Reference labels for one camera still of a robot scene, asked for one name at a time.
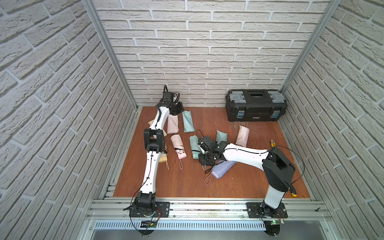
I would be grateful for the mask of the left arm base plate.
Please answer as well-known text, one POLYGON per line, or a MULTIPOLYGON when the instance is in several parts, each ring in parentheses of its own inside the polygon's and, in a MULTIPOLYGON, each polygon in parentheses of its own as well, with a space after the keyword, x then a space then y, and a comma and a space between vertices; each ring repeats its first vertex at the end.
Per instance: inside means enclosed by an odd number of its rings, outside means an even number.
POLYGON ((152 208, 139 208, 135 204, 128 207, 131 218, 168 218, 170 211, 170 202, 156 201, 152 208))

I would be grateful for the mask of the light pink sleeved umbrella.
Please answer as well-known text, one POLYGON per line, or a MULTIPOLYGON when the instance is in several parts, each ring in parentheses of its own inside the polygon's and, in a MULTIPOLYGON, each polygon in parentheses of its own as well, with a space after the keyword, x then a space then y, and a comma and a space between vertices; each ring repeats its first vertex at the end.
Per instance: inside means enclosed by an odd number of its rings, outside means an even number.
POLYGON ((179 117, 174 115, 168 116, 168 134, 177 134, 179 132, 179 117))

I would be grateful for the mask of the lilac sleeved umbrella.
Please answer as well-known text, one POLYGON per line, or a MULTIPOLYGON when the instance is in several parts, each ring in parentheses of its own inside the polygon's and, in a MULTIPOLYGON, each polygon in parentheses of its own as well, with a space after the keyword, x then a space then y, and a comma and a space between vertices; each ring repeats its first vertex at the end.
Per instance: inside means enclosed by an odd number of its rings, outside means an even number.
POLYGON ((208 176, 204 180, 204 184, 208 186, 211 182, 211 178, 221 179, 224 174, 235 164, 233 161, 222 161, 219 164, 205 170, 205 174, 208 176))

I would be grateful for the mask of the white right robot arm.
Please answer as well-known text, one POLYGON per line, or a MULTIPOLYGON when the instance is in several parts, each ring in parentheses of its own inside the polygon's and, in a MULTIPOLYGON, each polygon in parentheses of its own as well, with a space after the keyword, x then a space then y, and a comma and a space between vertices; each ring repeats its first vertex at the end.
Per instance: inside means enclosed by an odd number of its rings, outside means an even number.
POLYGON ((207 136, 198 140, 198 146, 202 150, 199 154, 199 162, 203 166, 218 166, 225 162, 236 162, 264 171, 269 187, 261 205, 263 209, 276 210, 292 185, 296 167, 276 147, 270 150, 256 150, 228 142, 217 143, 207 136))

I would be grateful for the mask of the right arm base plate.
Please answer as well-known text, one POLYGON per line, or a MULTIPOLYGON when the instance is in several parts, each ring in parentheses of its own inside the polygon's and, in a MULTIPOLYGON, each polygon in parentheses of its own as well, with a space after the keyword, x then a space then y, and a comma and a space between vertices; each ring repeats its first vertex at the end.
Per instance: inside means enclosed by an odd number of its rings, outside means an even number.
POLYGON ((288 218, 286 207, 282 202, 280 202, 276 209, 273 209, 264 202, 248 202, 246 203, 246 207, 250 219, 288 218))

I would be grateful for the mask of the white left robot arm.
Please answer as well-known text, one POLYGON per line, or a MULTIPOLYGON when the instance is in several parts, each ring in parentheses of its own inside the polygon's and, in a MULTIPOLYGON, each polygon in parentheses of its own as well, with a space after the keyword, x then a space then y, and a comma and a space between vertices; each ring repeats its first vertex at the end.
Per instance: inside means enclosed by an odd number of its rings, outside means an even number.
POLYGON ((161 101, 156 105, 157 115, 148 129, 144 130, 144 144, 147 152, 143 183, 137 191, 133 206, 141 214, 151 216, 156 211, 156 177, 161 154, 166 151, 163 132, 168 116, 180 114, 184 108, 181 103, 161 101))

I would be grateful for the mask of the beige umbrella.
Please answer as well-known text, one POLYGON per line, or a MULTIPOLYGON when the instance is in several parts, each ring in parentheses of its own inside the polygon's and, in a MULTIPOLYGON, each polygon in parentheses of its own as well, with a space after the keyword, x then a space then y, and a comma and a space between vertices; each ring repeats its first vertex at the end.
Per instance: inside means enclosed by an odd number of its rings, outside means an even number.
POLYGON ((165 163, 167 169, 169 170, 170 168, 169 168, 169 164, 168 164, 168 154, 161 153, 161 156, 160 156, 160 159, 159 159, 159 163, 165 163))

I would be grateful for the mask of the mint green sleeved umbrella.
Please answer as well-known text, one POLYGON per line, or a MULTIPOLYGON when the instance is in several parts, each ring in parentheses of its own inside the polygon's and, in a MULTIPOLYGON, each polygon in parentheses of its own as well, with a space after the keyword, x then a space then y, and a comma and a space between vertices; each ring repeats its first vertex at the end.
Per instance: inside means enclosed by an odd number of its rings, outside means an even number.
POLYGON ((193 124, 193 118, 191 111, 183 111, 183 124, 184 124, 184 132, 192 133, 195 131, 195 127, 193 124))

